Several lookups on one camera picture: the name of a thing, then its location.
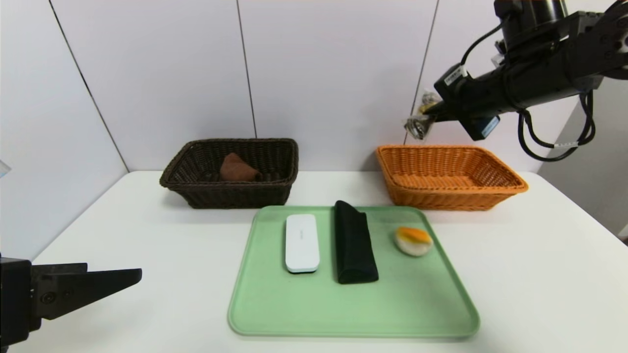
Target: white remote control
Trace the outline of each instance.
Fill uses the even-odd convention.
[[[318,232],[313,214],[289,215],[286,219],[286,267],[291,273],[318,269]]]

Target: cable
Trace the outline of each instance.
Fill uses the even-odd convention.
[[[595,121],[593,120],[593,91],[580,94],[580,104],[582,105],[582,109],[585,112],[587,120],[585,121],[585,126],[582,129],[582,133],[580,134],[578,141],[575,143],[570,143],[570,144],[551,144],[551,143],[547,143],[539,139],[538,136],[534,133],[534,129],[532,127],[532,117],[530,115],[530,112],[527,109],[523,109],[519,111],[519,125],[517,129],[517,135],[519,137],[519,144],[521,145],[521,148],[523,149],[523,151],[528,156],[534,158],[535,160],[539,160],[543,162],[556,162],[556,161],[564,160],[565,158],[569,157],[572,153],[576,151],[576,149],[578,149],[579,146],[583,146],[593,141],[593,138],[595,137]],[[567,152],[557,157],[553,157],[553,158],[541,157],[535,154],[534,152],[532,152],[529,149],[528,145],[526,144],[526,140],[524,138],[524,133],[523,133],[524,124],[528,125],[528,131],[530,132],[530,136],[532,137],[534,142],[538,143],[540,146],[543,146],[546,148],[559,148],[565,145],[568,146],[568,145],[573,145],[573,144],[575,144],[575,146],[570,148]]]
[[[501,30],[501,28],[504,26],[504,23],[508,22],[508,20],[510,19],[510,16],[507,16],[506,18],[504,18],[503,21],[501,21],[501,23],[499,23],[499,26],[493,28],[490,32],[486,33],[485,35],[481,36],[478,40],[476,40],[473,44],[471,44],[471,46],[469,47],[469,49],[467,49],[467,52],[464,54],[464,56],[462,57],[462,60],[460,61],[460,65],[464,66],[467,63],[467,58],[469,56],[469,54],[471,54],[471,51],[480,43],[482,43],[482,41],[484,41],[486,38],[492,36],[493,34],[495,34],[495,32]]]

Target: white table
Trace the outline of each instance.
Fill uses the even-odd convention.
[[[54,321],[20,352],[628,352],[628,247],[541,177],[488,212],[426,212],[480,313],[458,341],[243,337],[227,307],[256,210],[193,210],[126,175],[36,259],[143,268],[140,283]],[[290,205],[386,205],[380,173],[301,172]]]

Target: black cloth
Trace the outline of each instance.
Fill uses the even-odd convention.
[[[335,206],[336,267],[342,285],[379,279],[366,214],[347,202]]]

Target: brown towel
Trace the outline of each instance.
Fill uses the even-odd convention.
[[[235,153],[229,153],[220,167],[220,179],[225,182],[254,182],[262,173],[246,164]]]

